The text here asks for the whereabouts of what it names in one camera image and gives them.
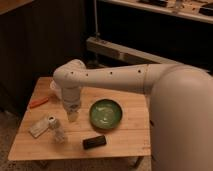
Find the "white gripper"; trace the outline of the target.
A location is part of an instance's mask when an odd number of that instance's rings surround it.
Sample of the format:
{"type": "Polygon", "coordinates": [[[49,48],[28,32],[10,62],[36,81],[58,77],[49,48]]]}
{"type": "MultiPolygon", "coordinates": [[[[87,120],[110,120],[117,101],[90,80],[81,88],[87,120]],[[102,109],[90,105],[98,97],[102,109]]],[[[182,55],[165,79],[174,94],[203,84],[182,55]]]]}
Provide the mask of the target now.
{"type": "Polygon", "coordinates": [[[62,89],[62,102],[64,109],[68,112],[68,120],[75,122],[78,118],[77,110],[81,106],[81,89],[79,87],[63,88],[62,89]]]}

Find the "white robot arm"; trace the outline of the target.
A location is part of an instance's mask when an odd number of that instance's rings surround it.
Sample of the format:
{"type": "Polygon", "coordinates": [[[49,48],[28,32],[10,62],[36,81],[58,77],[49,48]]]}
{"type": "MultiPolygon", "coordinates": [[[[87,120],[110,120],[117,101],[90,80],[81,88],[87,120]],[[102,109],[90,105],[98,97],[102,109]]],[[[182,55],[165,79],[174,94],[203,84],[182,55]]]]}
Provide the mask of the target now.
{"type": "Polygon", "coordinates": [[[53,80],[68,112],[83,86],[146,95],[152,171],[213,171],[213,76],[204,70],[178,64],[87,69],[71,60],[53,80]]]}

